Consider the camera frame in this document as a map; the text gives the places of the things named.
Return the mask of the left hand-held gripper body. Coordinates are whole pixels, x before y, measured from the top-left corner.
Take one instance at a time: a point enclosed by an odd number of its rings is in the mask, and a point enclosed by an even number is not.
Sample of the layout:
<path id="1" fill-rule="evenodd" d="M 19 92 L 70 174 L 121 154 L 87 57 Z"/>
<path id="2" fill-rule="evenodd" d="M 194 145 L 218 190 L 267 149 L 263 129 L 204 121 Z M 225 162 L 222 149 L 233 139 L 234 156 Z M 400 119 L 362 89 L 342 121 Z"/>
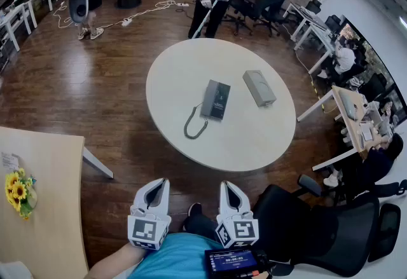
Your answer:
<path id="1" fill-rule="evenodd" d="M 172 221 L 169 207 L 139 208 L 132 206 L 127 222 L 127 237 L 135 246 L 159 250 Z"/>

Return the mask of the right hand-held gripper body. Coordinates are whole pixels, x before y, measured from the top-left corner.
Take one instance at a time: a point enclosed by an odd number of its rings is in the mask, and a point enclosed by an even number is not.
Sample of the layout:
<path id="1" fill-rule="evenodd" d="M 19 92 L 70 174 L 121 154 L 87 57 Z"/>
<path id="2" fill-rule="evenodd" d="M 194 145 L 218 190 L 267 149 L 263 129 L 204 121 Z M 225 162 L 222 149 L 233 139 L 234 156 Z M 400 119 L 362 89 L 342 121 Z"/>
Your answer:
<path id="1" fill-rule="evenodd" d="M 234 248 L 253 245 L 259 240 L 258 220 L 251 210 L 221 212 L 216 216 L 215 230 L 223 248 Z"/>

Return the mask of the person's left forearm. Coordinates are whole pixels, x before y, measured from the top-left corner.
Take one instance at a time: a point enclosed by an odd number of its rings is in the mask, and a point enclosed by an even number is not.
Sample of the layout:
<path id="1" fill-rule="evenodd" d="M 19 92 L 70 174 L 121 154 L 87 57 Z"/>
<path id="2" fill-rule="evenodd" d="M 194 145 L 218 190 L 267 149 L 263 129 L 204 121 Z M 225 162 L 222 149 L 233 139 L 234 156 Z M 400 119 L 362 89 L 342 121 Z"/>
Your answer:
<path id="1" fill-rule="evenodd" d="M 84 279 L 113 279 L 128 269 L 134 269 L 146 254 L 146 249 L 127 243 L 115 253 L 96 263 Z"/>

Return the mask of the person's dark trousers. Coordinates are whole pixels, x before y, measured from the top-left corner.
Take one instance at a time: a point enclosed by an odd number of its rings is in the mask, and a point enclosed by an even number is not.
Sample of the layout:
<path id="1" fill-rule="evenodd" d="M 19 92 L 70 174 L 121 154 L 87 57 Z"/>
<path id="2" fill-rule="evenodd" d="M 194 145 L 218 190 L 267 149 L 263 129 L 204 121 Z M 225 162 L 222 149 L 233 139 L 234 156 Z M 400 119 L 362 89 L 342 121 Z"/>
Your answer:
<path id="1" fill-rule="evenodd" d="M 217 223 L 209 219 L 204 214 L 194 214 L 187 216 L 184 221 L 184 231 L 194 235 L 206 237 L 219 243 L 216 234 Z"/>

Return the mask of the person's blue shirt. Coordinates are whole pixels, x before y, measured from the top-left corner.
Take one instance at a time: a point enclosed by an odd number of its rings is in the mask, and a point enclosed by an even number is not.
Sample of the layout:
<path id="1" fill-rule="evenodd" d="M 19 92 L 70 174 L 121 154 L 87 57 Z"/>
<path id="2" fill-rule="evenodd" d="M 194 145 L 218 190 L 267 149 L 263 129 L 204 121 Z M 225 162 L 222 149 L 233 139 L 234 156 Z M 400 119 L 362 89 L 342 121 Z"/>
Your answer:
<path id="1" fill-rule="evenodd" d="M 220 243 L 203 236 L 170 234 L 162 247 L 148 253 L 127 279 L 208 279 L 205 251 L 221 248 Z"/>

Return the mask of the black mesh office chair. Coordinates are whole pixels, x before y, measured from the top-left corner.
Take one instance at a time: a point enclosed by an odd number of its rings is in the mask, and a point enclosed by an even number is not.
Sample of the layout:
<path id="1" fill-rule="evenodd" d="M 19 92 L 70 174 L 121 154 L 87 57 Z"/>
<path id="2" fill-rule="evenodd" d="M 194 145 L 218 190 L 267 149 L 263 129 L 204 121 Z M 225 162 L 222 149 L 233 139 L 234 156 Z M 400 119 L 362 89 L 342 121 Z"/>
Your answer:
<path id="1" fill-rule="evenodd" d="M 310 193 L 324 195 L 307 175 L 298 178 L 299 190 L 290 193 L 270 184 L 253 208 L 259 224 L 255 248 L 272 262 L 272 274 L 289 275 L 297 264 L 309 264 L 342 277 L 351 277 L 366 262 L 392 253 L 400 229 L 401 209 L 380 198 L 401 196 L 407 179 L 375 184 L 345 205 L 311 207 L 300 199 Z"/>

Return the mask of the light wooden desk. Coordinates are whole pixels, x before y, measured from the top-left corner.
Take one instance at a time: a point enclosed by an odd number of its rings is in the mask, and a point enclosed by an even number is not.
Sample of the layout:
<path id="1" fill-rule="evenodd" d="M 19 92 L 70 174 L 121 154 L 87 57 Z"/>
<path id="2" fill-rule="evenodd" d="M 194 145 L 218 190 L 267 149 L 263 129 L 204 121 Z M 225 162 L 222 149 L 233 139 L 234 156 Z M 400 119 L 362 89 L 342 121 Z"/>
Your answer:
<path id="1" fill-rule="evenodd" d="M 8 169 L 2 155 L 17 157 L 37 180 L 36 207 L 28 220 L 5 196 Z M 112 171 L 86 147 L 82 136 L 0 126 L 0 262 L 20 261 L 34 279 L 83 279 L 88 273 L 81 225 L 81 171 L 87 162 L 108 177 Z"/>

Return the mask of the grey rectangular device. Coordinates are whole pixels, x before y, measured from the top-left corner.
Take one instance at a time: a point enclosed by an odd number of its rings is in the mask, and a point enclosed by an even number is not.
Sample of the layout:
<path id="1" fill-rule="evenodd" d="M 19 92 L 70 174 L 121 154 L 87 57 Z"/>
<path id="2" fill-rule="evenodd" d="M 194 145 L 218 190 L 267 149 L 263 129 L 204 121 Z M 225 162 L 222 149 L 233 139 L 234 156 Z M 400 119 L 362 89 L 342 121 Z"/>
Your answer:
<path id="1" fill-rule="evenodd" d="M 273 90 L 260 70 L 247 70 L 242 78 L 258 107 L 266 107 L 276 101 Z"/>

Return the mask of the yellow sunflower bouquet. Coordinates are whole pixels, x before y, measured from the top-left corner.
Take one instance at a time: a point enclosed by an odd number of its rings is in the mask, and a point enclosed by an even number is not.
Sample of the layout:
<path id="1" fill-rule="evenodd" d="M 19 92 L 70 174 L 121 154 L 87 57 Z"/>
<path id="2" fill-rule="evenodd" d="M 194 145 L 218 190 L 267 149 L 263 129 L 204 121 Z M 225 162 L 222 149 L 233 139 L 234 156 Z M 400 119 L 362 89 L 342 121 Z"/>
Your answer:
<path id="1" fill-rule="evenodd" d="M 30 218 L 38 202 L 35 183 L 36 179 L 28 176 L 24 168 L 5 175 L 6 200 L 24 220 Z"/>

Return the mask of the wooden desk with white legs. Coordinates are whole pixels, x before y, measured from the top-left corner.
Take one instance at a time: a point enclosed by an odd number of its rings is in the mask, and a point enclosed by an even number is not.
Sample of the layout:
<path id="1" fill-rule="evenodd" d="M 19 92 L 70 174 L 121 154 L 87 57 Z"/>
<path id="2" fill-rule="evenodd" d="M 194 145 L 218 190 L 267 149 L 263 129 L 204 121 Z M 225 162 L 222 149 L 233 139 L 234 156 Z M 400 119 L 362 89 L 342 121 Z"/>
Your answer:
<path id="1" fill-rule="evenodd" d="M 352 102 L 357 106 L 357 121 L 353 121 L 350 119 L 346 112 L 345 108 L 343 106 L 343 103 L 341 101 L 339 91 L 343 90 L 346 92 Z M 350 142 L 352 144 L 352 148 L 349 149 L 348 151 L 345 151 L 344 153 L 341 153 L 340 155 L 331 158 L 330 160 L 327 160 L 323 163 L 320 163 L 316 166 L 312 167 L 312 170 L 314 172 L 322 170 L 325 167 L 328 167 L 332 165 L 333 163 L 336 163 L 340 160 L 343 160 L 345 158 L 348 158 L 349 156 L 358 153 L 362 157 L 367 157 L 367 148 L 366 145 L 367 143 L 371 143 L 374 140 L 381 139 L 382 136 L 375 130 L 375 127 L 373 126 L 372 122 L 366 122 L 366 124 L 369 126 L 369 130 L 371 132 L 371 140 L 365 140 L 364 135 L 363 135 L 363 129 L 362 129 L 362 119 L 365 116 L 365 108 L 364 108 L 364 100 L 363 100 L 363 95 L 357 92 L 350 91 L 348 89 L 344 89 L 338 86 L 332 86 L 330 91 L 327 92 L 320 100 L 318 100 L 314 105 L 312 105 L 310 108 L 308 108 L 303 114 L 297 117 L 297 121 L 300 122 L 303 119 L 305 119 L 307 116 L 312 114 L 315 110 L 317 110 L 322 103 L 326 103 L 327 100 L 329 99 L 334 99 L 335 104 L 338 107 L 339 110 L 339 115 L 335 118 L 335 121 L 338 121 L 342 119 L 344 122 L 347 133 L 349 134 L 350 137 Z"/>

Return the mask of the white paper label card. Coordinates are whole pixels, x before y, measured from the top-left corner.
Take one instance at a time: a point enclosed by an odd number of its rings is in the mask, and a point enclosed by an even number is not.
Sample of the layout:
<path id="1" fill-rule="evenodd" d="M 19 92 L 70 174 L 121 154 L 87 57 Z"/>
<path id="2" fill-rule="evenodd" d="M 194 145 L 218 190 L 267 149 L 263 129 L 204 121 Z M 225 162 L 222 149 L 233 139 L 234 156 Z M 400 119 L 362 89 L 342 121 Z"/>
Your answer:
<path id="1" fill-rule="evenodd" d="M 0 166 L 5 174 L 20 171 L 19 158 L 16 154 L 1 152 Z"/>

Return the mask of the white electric kettle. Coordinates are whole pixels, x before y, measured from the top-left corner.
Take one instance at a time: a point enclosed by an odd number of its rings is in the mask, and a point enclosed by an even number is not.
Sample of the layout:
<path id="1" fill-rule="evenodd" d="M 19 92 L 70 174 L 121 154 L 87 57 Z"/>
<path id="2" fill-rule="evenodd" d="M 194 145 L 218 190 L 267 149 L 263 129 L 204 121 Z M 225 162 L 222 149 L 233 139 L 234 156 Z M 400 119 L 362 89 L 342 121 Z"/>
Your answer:
<path id="1" fill-rule="evenodd" d="M 0 279 L 34 279 L 29 269 L 21 261 L 0 262 Z"/>

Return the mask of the silver laptop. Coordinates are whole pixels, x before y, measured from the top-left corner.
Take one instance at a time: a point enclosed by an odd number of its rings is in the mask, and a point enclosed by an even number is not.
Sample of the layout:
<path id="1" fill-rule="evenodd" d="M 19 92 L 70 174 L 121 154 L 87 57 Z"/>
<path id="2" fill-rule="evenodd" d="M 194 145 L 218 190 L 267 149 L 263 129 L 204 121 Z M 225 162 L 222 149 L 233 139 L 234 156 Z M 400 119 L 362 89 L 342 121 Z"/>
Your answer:
<path id="1" fill-rule="evenodd" d="M 350 96 L 343 90 L 339 91 L 339 95 L 347 116 L 353 121 L 357 121 L 357 106 L 352 102 Z"/>

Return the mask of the long white pole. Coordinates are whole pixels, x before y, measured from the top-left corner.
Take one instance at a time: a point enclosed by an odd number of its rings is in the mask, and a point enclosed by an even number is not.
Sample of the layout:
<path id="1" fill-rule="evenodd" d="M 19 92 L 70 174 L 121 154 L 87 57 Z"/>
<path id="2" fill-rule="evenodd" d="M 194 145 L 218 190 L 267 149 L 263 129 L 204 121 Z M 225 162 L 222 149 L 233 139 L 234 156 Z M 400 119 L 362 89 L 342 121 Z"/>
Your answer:
<path id="1" fill-rule="evenodd" d="M 207 19 L 209 18 L 209 16 L 210 16 L 212 10 L 213 10 L 214 7 L 217 5 L 217 2 L 218 2 L 218 1 L 219 1 L 219 0 L 214 0 L 214 3 L 212 4 L 212 8 L 207 12 L 207 14 L 205 15 L 205 17 L 203 18 L 203 20 L 202 20 L 201 24 L 199 25 L 198 29 L 197 29 L 197 30 L 195 31 L 195 33 L 193 34 L 192 39 L 197 38 L 197 36 L 198 36 L 199 33 L 201 32 L 203 26 L 205 25 Z"/>

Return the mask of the black screen recorder device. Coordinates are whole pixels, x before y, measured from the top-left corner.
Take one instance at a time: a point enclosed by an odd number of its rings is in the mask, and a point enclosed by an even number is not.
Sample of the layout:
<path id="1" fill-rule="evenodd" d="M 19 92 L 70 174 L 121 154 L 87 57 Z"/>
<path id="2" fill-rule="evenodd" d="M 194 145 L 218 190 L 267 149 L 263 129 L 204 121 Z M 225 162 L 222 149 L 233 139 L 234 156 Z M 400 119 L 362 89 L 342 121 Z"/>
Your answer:
<path id="1" fill-rule="evenodd" d="M 262 252 L 244 247 L 206 250 L 205 267 L 209 279 L 254 279 L 272 269 Z"/>

